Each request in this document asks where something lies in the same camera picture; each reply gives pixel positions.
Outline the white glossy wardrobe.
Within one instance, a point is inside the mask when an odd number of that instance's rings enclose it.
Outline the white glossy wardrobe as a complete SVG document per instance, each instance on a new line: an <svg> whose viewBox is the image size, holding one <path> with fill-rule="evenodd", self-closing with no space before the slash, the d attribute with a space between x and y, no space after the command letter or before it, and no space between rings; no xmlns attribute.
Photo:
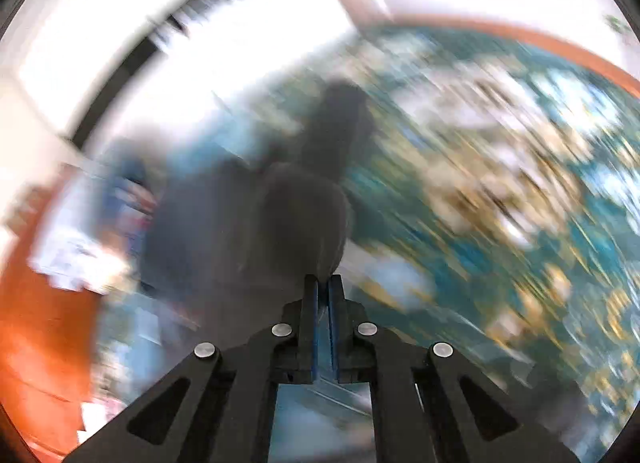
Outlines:
<svg viewBox="0 0 640 463"><path fill-rule="evenodd" d="M21 0L1 30L1 157L24 176L118 134L196 134L355 27L339 0Z"/></svg>

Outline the dark grey sweatpants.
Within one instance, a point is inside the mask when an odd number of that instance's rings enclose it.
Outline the dark grey sweatpants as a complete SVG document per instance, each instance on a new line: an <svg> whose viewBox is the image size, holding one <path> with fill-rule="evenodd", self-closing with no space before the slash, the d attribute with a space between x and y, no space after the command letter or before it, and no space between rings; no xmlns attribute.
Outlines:
<svg viewBox="0 0 640 463"><path fill-rule="evenodd" d="M374 132L368 96L330 83L292 142L257 166L220 159L169 184L145 238L143 290L218 343L237 343L326 280L343 256L350 209L341 181Z"/></svg>

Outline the teal floral bedspread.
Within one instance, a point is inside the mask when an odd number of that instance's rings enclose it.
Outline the teal floral bedspread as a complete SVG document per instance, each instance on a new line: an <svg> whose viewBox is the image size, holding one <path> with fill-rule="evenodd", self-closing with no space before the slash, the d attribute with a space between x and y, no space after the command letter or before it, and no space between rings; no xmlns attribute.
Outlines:
<svg viewBox="0 0 640 463"><path fill-rule="evenodd" d="M639 400L637 98L525 44L375 30L220 105L169 158L160 200L220 159L257 166L336 81L362 88L374 119L341 181L347 295L410 343L456 343L599 460ZM205 333L143 290L149 230L120 337L126 400Z"/></svg>

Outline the orange wooden headboard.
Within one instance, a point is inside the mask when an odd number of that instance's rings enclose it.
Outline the orange wooden headboard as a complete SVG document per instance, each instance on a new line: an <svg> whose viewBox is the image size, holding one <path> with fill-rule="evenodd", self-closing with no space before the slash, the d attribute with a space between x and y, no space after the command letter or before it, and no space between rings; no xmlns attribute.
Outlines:
<svg viewBox="0 0 640 463"><path fill-rule="evenodd" d="M396 28L481 33L525 44L603 76L639 102L629 73L570 45L540 44L518 33L469 23L409 20L355 27L352 36ZM288 69L252 90L271 83ZM139 142L152 173L157 207L166 166L188 139L159 132L118 134L51 179L30 185L14 217L18 240L1 276L1 438L4 461L43 462L583 462L538 419L525 391L506 391L448 339L410 343L382 324L371 384L340 384L331 360L328 281L319 282L318 370L311 384L272 376L277 336L292 332L279 316L234 346L199 334L186 351L126 400L124 358L134 271L105 294L63 291L28 266L48 207L81 165L119 138ZM595 462L639 457L639 400Z"/></svg>

